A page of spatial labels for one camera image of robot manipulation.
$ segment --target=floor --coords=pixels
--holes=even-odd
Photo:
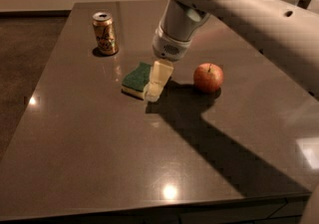
[[[0,161],[31,98],[67,17],[1,18]],[[300,217],[242,224],[297,224]]]

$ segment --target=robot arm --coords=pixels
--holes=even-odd
[[[169,0],[154,37],[156,56],[181,59],[209,14],[319,96],[319,16],[280,0]]]

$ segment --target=can top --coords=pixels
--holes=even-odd
[[[96,21],[108,21],[111,18],[111,14],[107,12],[98,12],[93,15],[93,19]]]

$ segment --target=apple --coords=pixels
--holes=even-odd
[[[203,93],[216,92],[223,82],[222,69],[213,63],[199,65],[193,73],[193,84]]]

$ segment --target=dark table surface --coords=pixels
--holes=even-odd
[[[174,63],[157,103],[121,93],[127,73],[155,60],[165,4],[75,5],[0,163],[0,220],[313,191],[318,102],[216,18]],[[115,18],[114,56],[94,51],[100,10]],[[205,62],[224,71],[212,96],[192,87]]]

